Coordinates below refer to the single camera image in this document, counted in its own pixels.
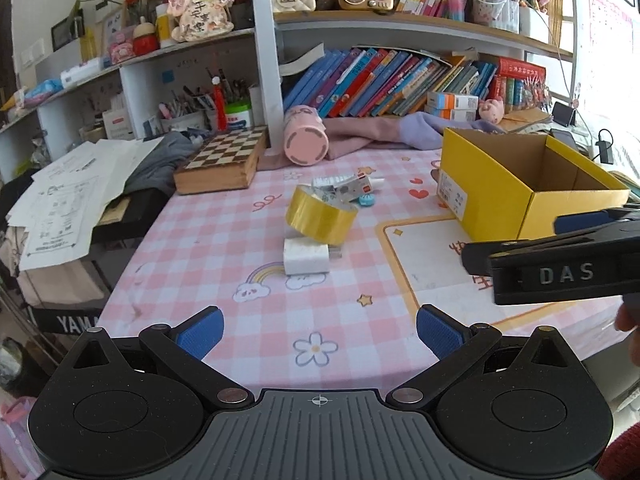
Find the person's right hand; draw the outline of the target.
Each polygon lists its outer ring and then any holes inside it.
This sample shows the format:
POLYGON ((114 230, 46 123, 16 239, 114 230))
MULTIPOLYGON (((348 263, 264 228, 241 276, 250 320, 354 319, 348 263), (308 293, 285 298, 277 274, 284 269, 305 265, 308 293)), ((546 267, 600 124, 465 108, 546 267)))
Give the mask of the person's right hand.
POLYGON ((631 310, 626 304, 622 304, 618 308, 614 326, 619 332, 630 333, 628 337, 629 357, 635 366, 640 366, 639 324, 634 320, 631 310))

